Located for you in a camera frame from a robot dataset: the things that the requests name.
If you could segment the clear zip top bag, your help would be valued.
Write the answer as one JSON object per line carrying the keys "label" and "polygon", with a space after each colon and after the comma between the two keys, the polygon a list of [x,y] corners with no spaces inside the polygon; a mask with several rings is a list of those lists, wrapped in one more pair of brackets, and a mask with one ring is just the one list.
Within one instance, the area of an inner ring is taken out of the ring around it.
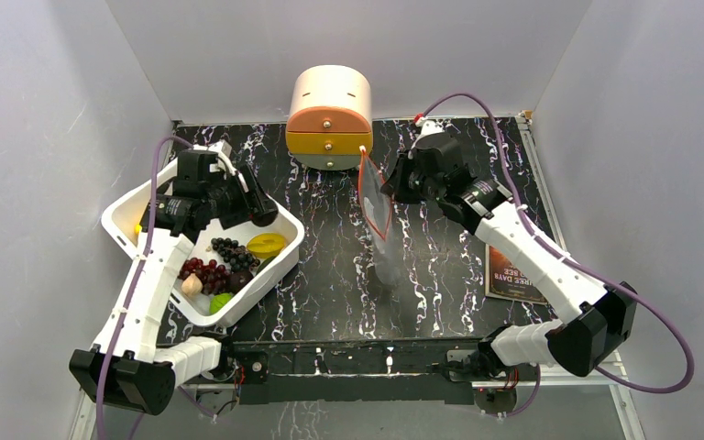
{"label": "clear zip top bag", "polygon": [[385,180],[367,148],[360,146],[359,152],[357,198],[372,245],[374,274],[383,285],[394,288],[402,275],[400,255],[391,232],[392,199],[382,191]]}

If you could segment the black grape bunch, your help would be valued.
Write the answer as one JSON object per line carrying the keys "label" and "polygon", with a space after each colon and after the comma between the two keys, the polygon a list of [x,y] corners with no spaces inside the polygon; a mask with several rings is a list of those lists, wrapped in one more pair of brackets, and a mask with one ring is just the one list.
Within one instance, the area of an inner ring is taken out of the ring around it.
{"label": "black grape bunch", "polygon": [[260,267],[260,260],[235,239],[214,237],[211,239],[211,250],[230,273],[242,271],[255,273]]}

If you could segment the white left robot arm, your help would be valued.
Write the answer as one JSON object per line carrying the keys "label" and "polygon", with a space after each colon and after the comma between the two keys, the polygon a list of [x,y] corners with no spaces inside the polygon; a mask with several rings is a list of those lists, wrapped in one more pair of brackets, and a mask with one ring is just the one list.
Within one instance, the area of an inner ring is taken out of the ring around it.
{"label": "white left robot arm", "polygon": [[269,226],[278,213],[249,165],[236,166],[211,148],[180,152],[106,208],[102,223],[132,264],[92,346],[74,350],[69,362],[98,413],[111,405],[157,415],[188,380],[204,373],[215,381],[233,377],[237,357],[218,338],[194,336],[159,348],[162,317],[208,226]]}

